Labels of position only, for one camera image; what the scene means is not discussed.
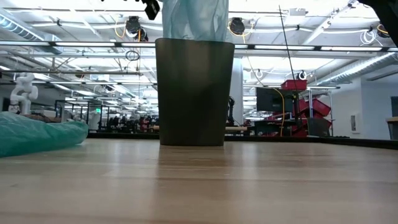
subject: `wooden tabletop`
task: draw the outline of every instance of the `wooden tabletop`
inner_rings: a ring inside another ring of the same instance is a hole
[[[397,223],[398,151],[88,139],[0,159],[0,223]]]

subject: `fluorescent light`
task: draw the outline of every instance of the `fluorescent light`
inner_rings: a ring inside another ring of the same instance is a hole
[[[71,89],[69,89],[63,85],[54,84],[54,86],[57,88],[60,88],[61,90],[72,91]]]
[[[321,50],[332,50],[332,51],[380,51],[382,47],[322,47]]]
[[[43,74],[39,74],[39,73],[33,73],[33,75],[35,76],[35,78],[39,79],[39,80],[50,80],[51,78],[43,75]]]
[[[243,45],[243,44],[237,44],[235,45],[235,49],[247,49],[248,46],[247,45]]]
[[[244,96],[243,100],[256,100],[257,97],[256,96]]]
[[[330,90],[337,89],[337,86],[307,86],[307,89],[322,89],[322,90]]]
[[[95,96],[96,95],[95,93],[92,93],[90,91],[84,91],[84,90],[78,90],[76,92],[78,92],[78,93],[80,93],[82,95],[86,95],[86,96]]]
[[[32,81],[32,84],[46,84],[45,81]]]
[[[122,43],[122,47],[155,47],[155,43]]]
[[[262,49],[262,50],[286,50],[286,46],[284,45],[256,45],[255,49]]]
[[[123,106],[127,110],[136,110],[137,108],[134,106]]]
[[[106,101],[107,103],[111,103],[111,104],[114,104],[114,105],[118,105],[119,104],[119,102],[118,101]]]
[[[114,47],[114,43],[109,42],[56,42],[61,47]]]
[[[58,82],[58,81],[52,81],[50,83],[51,84],[81,84],[81,82]]]
[[[116,82],[86,82],[87,85],[116,85]]]
[[[289,50],[313,50],[312,46],[289,46]]]
[[[122,85],[155,85],[156,83],[122,83]]]
[[[48,42],[39,41],[0,41],[0,45],[12,46],[50,46]]]

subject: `dark trash can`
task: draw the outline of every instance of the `dark trash can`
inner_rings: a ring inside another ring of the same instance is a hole
[[[234,44],[156,40],[160,144],[222,146]]]

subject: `pole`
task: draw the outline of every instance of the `pole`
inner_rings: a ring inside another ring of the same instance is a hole
[[[309,97],[309,103],[310,103],[310,118],[313,118],[313,110],[312,110],[312,90],[308,90],[308,97]]]
[[[331,136],[333,137],[334,134],[334,129],[333,129],[333,107],[332,107],[332,102],[331,102],[331,90],[329,91],[329,99],[330,99],[330,121],[331,121]]]

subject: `trash bag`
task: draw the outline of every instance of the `trash bag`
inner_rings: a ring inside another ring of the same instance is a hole
[[[224,42],[229,0],[161,0],[163,37]]]
[[[0,113],[0,157],[58,150],[82,143],[88,125],[79,121],[45,123],[24,116]]]

